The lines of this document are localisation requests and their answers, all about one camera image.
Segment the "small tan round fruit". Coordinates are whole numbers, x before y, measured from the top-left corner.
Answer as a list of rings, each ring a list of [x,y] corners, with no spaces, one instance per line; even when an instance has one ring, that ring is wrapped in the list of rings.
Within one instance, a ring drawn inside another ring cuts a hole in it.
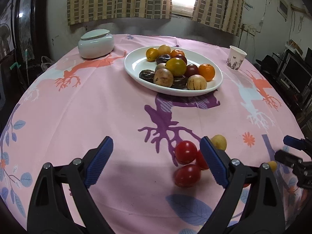
[[[217,134],[213,136],[210,141],[214,145],[215,148],[219,150],[225,151],[227,148],[227,141],[226,138],[223,135]]]

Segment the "pink printed tablecloth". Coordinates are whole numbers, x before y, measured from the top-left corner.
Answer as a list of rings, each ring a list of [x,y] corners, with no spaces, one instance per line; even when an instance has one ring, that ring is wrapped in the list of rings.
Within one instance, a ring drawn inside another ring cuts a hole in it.
[[[290,151],[283,139],[303,134],[294,115],[249,61],[231,70],[221,48],[176,37],[116,35],[114,51],[83,60],[72,49],[21,97],[1,134],[1,197],[22,225],[44,163],[66,165],[104,137],[114,150],[89,191],[116,233],[197,233],[223,188],[209,170],[192,188],[174,184],[179,141],[223,135],[227,154],[249,166]],[[135,82],[124,69],[131,51],[167,44],[197,52],[222,70],[218,90],[175,98]]]

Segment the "dark brown fruit front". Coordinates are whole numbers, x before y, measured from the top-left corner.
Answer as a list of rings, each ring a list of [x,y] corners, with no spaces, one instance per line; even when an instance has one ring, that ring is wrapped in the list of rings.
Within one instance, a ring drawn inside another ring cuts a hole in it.
[[[187,80],[188,79],[184,75],[174,77],[174,81],[171,87],[175,89],[185,89],[187,87]]]

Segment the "brown onion-like fruit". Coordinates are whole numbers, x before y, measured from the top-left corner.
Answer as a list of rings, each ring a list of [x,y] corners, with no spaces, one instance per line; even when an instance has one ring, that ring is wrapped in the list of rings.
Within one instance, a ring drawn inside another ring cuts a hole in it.
[[[158,53],[159,53],[159,56],[163,56],[167,54],[170,55],[171,48],[168,45],[163,44],[158,48]]]

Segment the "white oval plate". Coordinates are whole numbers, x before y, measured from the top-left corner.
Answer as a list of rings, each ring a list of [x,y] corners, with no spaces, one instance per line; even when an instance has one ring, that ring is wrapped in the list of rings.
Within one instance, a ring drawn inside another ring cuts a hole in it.
[[[200,66],[206,63],[214,67],[216,72],[215,76],[212,79],[212,81],[207,83],[206,89],[203,90],[188,90],[187,88],[175,89],[164,86],[158,86],[151,82],[147,82],[139,77],[139,73],[144,69],[153,70],[157,65],[155,62],[149,62],[146,58],[145,53],[149,48],[150,47],[147,46],[131,51],[124,59],[124,69],[128,73],[128,75],[130,75],[137,83],[150,90],[171,96],[195,97],[208,94],[209,92],[218,89],[223,83],[223,73],[217,64],[215,64],[212,60],[208,59],[207,57],[185,48],[181,48],[181,50],[185,53],[186,59],[190,63],[196,66]]]

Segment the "checkered curtain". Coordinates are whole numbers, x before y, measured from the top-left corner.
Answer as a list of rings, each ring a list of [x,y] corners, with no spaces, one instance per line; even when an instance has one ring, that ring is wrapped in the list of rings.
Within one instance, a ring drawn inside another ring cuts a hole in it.
[[[238,36],[244,0],[195,0],[192,20]]]
[[[171,0],[67,0],[69,25],[118,18],[170,19],[171,14]]]

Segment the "tiny yellow cherry tomato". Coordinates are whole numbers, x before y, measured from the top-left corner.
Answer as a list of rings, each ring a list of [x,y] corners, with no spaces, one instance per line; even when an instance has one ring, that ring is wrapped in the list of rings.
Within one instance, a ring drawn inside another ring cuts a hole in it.
[[[277,170],[278,164],[276,161],[269,161],[268,165],[272,172],[275,172]]]

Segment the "striped cream pepino melon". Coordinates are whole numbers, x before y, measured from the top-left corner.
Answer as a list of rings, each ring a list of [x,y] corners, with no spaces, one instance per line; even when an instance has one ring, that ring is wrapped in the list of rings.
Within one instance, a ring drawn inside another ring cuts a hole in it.
[[[205,90],[206,88],[207,81],[202,75],[195,74],[188,78],[187,81],[188,90]]]

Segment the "dark brown fruit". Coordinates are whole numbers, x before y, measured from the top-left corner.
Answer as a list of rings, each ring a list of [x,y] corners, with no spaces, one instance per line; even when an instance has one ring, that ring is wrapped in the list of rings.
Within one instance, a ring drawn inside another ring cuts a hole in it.
[[[184,75],[174,77],[174,81],[171,87],[175,89],[185,89],[187,87],[187,80],[188,79]]]
[[[164,55],[157,57],[156,63],[157,65],[159,63],[167,63],[170,59],[171,59],[171,56],[169,54],[164,54]]]
[[[154,75],[155,75],[155,71],[150,70],[150,69],[145,69],[139,73],[139,78],[144,81],[153,83]]]

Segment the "white ceramic lidded jar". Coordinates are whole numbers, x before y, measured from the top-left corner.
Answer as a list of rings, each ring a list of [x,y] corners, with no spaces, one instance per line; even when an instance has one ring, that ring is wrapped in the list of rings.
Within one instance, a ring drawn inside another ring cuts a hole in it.
[[[114,37],[107,29],[96,29],[80,37],[78,51],[84,59],[96,59],[111,53],[114,49]]]

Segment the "white plastic bag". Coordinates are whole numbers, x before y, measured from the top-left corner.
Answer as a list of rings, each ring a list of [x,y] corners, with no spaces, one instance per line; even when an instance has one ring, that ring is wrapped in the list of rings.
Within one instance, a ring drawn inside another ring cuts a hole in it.
[[[43,72],[47,71],[55,62],[47,56],[41,57],[41,69]]]

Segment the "right checkered curtain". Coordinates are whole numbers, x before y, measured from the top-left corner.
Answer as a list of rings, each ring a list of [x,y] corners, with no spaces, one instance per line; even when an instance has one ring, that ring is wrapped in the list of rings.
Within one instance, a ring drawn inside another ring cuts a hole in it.
[[[238,36],[244,0],[195,0],[192,20]]]

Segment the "large yellow tomato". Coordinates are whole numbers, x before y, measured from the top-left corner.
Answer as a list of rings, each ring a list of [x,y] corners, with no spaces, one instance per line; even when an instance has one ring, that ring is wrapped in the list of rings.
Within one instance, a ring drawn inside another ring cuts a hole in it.
[[[184,75],[187,70],[186,63],[179,58],[172,58],[166,62],[166,69],[168,69],[174,77]]]

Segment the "orange mandarin far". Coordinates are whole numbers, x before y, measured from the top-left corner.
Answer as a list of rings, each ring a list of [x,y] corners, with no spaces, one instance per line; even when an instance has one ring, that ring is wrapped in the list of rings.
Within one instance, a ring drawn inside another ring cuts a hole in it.
[[[171,51],[170,57],[172,58],[185,57],[185,53],[180,49],[174,49]]]

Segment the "orange mandarin right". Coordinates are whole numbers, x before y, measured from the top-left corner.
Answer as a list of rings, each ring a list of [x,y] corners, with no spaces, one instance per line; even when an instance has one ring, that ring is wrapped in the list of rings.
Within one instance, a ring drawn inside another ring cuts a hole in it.
[[[199,74],[206,79],[207,82],[214,79],[216,71],[215,68],[210,64],[202,64],[198,67]]]

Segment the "dark red plum far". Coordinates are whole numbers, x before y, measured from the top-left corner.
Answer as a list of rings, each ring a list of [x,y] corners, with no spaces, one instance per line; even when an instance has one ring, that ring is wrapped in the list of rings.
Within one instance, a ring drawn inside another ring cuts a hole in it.
[[[188,61],[185,56],[183,56],[182,54],[177,54],[176,57],[183,60],[185,64],[188,65]]]

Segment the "dark red plum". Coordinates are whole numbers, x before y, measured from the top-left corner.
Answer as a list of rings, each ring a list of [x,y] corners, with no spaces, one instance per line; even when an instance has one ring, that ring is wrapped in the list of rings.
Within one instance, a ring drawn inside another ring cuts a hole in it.
[[[187,65],[186,72],[184,73],[184,76],[186,78],[189,78],[192,75],[196,75],[196,74],[199,74],[198,66],[196,66],[194,64]]]
[[[185,64],[188,65],[188,61],[185,56],[183,56],[182,54],[177,54],[176,57],[183,60]]]

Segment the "left checkered curtain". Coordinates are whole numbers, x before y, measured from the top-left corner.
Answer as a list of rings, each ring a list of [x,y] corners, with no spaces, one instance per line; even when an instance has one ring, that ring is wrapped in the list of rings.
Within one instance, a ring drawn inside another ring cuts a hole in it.
[[[171,0],[67,0],[69,25],[118,18],[170,19],[171,14]]]

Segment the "dark brown fruit back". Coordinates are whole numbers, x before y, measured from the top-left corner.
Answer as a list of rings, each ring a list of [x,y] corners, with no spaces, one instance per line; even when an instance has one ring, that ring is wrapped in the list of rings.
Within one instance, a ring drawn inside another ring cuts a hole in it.
[[[171,59],[171,56],[169,54],[164,54],[164,55],[157,57],[156,63],[157,65],[159,63],[167,63],[170,59]]]

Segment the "white floral paper cup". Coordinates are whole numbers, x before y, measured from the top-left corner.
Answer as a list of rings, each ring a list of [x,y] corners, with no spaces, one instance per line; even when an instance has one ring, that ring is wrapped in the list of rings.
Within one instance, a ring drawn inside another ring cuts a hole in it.
[[[238,47],[230,45],[230,52],[226,61],[228,67],[233,70],[238,70],[244,61],[247,53]]]

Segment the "black computer monitor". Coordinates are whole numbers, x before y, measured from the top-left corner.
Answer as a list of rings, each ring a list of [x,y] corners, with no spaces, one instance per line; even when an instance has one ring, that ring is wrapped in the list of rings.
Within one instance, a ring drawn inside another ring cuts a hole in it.
[[[281,70],[280,79],[301,94],[310,85],[311,74],[302,63],[289,53]]]

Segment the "small yellow tomato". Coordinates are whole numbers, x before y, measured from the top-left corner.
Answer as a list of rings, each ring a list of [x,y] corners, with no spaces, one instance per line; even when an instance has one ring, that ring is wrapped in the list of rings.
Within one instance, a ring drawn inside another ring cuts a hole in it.
[[[149,48],[145,53],[146,59],[149,62],[154,62],[159,56],[159,50],[157,48]]]

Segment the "orange mandarin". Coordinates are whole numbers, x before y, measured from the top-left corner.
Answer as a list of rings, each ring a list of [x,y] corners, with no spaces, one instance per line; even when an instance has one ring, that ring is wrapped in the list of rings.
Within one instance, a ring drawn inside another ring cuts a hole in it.
[[[180,49],[174,49],[171,51],[170,57],[172,58],[185,57],[185,53]]]
[[[207,82],[214,79],[216,71],[215,68],[210,64],[202,64],[198,67],[199,74],[206,79]]]

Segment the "dark red plum near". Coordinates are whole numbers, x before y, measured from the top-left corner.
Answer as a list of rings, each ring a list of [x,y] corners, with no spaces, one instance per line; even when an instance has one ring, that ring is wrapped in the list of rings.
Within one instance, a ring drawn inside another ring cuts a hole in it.
[[[186,78],[189,78],[192,75],[196,75],[196,74],[199,74],[198,66],[196,66],[194,64],[187,65],[186,72],[184,73],[184,76]]]

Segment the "large striped pepino melon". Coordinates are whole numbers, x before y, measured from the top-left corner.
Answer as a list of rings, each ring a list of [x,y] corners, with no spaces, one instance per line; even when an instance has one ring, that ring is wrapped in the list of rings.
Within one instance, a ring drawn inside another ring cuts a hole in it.
[[[171,87],[174,82],[173,74],[166,68],[158,69],[155,72],[153,83],[163,87]]]

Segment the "green-brown round fruit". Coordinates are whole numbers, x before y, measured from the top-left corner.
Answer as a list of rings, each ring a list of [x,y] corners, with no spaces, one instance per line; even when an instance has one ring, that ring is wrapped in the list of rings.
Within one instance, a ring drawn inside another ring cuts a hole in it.
[[[165,68],[166,64],[165,63],[159,63],[157,64],[157,66],[155,67],[155,71],[158,71],[159,69]]]

